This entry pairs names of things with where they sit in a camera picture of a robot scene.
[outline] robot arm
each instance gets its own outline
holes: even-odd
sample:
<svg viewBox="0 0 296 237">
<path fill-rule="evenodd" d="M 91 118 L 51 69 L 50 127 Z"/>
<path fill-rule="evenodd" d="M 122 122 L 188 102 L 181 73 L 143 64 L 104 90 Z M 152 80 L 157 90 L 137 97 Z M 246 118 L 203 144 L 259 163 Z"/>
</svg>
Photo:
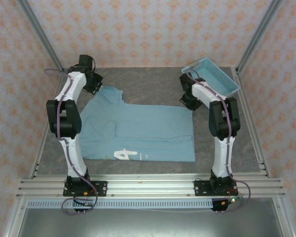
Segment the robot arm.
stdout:
<svg viewBox="0 0 296 237">
<path fill-rule="evenodd" d="M 240 129 L 240 119 L 237 101 L 235 98 L 227 98 L 213 90 L 203 79 L 197 81 L 190 79 L 187 74 L 180 77 L 185 94 L 181 102 L 190 110 L 195 111 L 202 103 L 209 109 L 209 130 L 215 141 L 215 159 L 211 170 L 209 184 L 214 195 L 225 195 L 228 189 L 234 189 L 235 182 L 230 178 L 232 146 Z M 222 100 L 227 106 L 231 125 L 231 137 L 229 137 L 229 125 Z"/>
<path fill-rule="evenodd" d="M 61 101 L 60 113 L 60 137 L 59 139 L 65 153 L 68 176 L 66 187 L 70 192 L 69 196 L 76 196 L 77 193 L 83 193 L 90 187 L 81 180 L 79 173 L 86 180 L 90 180 L 87 167 L 82 159 L 79 143 L 79 133 L 81 132 L 81 118 L 76 106 L 77 99 L 82 89 L 95 94 L 101 87 L 103 77 L 94 73 L 92 69 L 93 58 L 88 55 L 80 55 L 79 63 L 68 70 L 68 79 L 55 100 L 48 100 L 46 103 L 49 127 L 52 133 L 57 137 L 57 107 Z"/>
</svg>

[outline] t-shirt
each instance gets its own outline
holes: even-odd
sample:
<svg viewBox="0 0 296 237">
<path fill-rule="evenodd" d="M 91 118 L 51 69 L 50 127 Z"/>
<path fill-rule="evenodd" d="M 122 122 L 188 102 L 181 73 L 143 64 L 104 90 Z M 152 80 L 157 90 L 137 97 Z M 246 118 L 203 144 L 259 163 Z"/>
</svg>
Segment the t-shirt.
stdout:
<svg viewBox="0 0 296 237">
<path fill-rule="evenodd" d="M 83 158 L 195 162 L 192 111 L 126 104 L 122 94 L 102 87 L 81 112 Z"/>
</svg>

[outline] patterned wallpaper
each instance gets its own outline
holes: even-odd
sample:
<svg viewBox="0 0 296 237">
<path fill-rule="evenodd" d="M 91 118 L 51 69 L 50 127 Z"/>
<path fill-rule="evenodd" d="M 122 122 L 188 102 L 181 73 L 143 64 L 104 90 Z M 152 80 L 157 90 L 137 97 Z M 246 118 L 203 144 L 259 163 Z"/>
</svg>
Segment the patterned wallpaper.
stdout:
<svg viewBox="0 0 296 237">
<path fill-rule="evenodd" d="M 273 21 L 241 80 L 272 175 L 285 179 L 296 211 L 296 0 Z"/>
<path fill-rule="evenodd" d="M 21 178 L 40 144 L 57 78 L 50 59 L 15 0 L 0 0 L 0 236 Z"/>
<path fill-rule="evenodd" d="M 237 66 L 271 0 L 30 0 L 64 67 Z"/>
</svg>

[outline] gray table surface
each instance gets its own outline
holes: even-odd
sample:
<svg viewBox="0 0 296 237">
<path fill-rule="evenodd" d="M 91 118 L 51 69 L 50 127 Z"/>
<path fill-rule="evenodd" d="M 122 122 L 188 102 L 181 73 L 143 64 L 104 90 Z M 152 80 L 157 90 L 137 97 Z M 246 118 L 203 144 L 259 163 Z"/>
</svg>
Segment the gray table surface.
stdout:
<svg viewBox="0 0 296 237">
<path fill-rule="evenodd" d="M 222 69 L 232 78 L 230 68 Z M 183 95 L 179 81 L 181 68 L 102 68 L 96 72 L 104 77 L 104 85 L 124 91 L 123 100 L 126 103 L 183 106 L 180 102 Z M 92 94 L 81 92 L 77 102 L 80 112 L 91 98 Z M 235 98 L 238 100 L 241 128 L 233 145 L 232 171 L 258 171 L 256 154 L 237 94 Z M 214 163 L 215 144 L 208 129 L 208 116 L 208 109 L 204 105 L 193 112 L 196 162 L 85 159 L 89 174 L 209 173 Z M 37 174 L 67 174 L 63 149 L 50 131 L 45 140 Z"/>
</svg>

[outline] metal bracket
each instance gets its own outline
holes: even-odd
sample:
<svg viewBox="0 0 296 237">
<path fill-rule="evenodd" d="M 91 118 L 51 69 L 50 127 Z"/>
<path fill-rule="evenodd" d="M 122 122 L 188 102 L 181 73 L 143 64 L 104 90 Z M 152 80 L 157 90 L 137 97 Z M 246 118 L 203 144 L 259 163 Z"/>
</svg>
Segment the metal bracket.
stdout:
<svg viewBox="0 0 296 237">
<path fill-rule="evenodd" d="M 220 192 L 214 192 L 212 189 L 212 186 L 209 181 L 203 181 L 203 180 L 195 180 L 194 181 L 194 191 L 195 196 L 237 196 L 238 191 L 231 190 L 230 192 L 226 189 L 224 191 Z"/>
<path fill-rule="evenodd" d="M 107 190 L 108 190 L 108 183 L 107 181 L 91 181 L 91 184 L 95 187 L 98 193 L 98 197 L 106 197 Z M 83 197 L 83 196 L 89 196 L 94 197 L 94 192 L 72 192 L 72 190 L 64 188 L 63 192 L 64 197 Z"/>
</svg>

